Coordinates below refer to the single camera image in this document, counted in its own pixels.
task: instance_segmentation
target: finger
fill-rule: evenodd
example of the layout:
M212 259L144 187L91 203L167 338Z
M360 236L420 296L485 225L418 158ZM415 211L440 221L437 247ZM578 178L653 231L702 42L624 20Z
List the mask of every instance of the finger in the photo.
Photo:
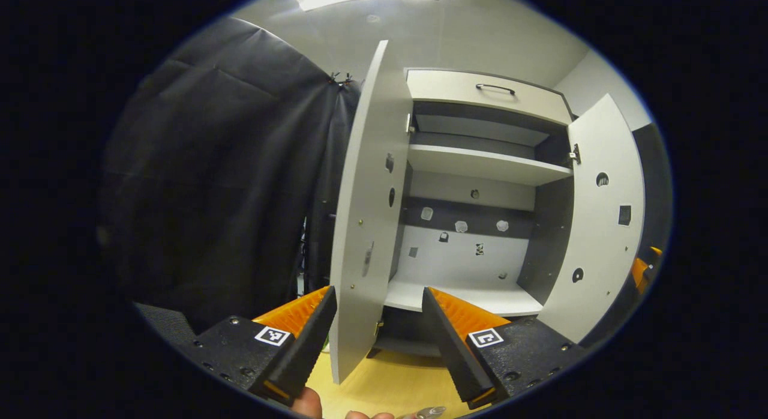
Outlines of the finger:
M296 400L293 402L291 410L312 419L323 419L323 406L320 404L320 396L317 392L304 387Z
M368 419L368 416L365 413L360 413L359 411L350 410L349 413L346 414L344 419Z

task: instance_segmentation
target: cabinet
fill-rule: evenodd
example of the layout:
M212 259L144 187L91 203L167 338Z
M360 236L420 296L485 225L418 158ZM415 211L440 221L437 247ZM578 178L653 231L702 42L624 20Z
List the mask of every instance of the cabinet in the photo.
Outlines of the cabinet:
M643 179L609 95L572 118L562 94L404 72L379 43L338 196L336 383L373 347L385 307L420 313L425 286L504 317L538 315L573 342L597 324L637 252Z

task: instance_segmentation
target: drawer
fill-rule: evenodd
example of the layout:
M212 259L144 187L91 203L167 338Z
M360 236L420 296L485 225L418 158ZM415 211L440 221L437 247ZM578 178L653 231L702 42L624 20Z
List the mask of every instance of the drawer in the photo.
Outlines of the drawer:
M515 95L499 88L478 89L479 83L510 88ZM408 71L408 88L413 101L479 105L558 124L571 123L571 113L561 94L506 78L460 71L411 69Z

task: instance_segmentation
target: grey cabinet side panel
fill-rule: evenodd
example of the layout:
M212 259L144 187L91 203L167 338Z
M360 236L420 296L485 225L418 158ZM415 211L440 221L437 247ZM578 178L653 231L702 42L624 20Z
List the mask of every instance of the grey cabinet side panel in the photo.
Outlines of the grey cabinet side panel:
M413 168L406 161L406 181L403 183L403 200L411 194L411 179L413 178ZM389 279L397 273L397 265L400 262L400 249L403 247L403 234L406 231L406 208L405 205L400 208L400 219L397 222L397 236L395 236L395 254L392 255L392 268L389 270Z
M560 274L571 236L573 210L573 178L536 187L535 224L518 285L542 305Z

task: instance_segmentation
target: human hand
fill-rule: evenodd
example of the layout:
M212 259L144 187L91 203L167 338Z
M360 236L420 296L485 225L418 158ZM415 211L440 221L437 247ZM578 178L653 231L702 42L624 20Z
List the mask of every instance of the human hand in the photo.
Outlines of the human hand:
M309 416L312 419L323 419L323 406L320 404L320 396L317 392L304 387L296 400L293 402L292 411ZM359 411L349 411L344 419L395 419L395 415L392 413L379 413L373 417L368 417Z

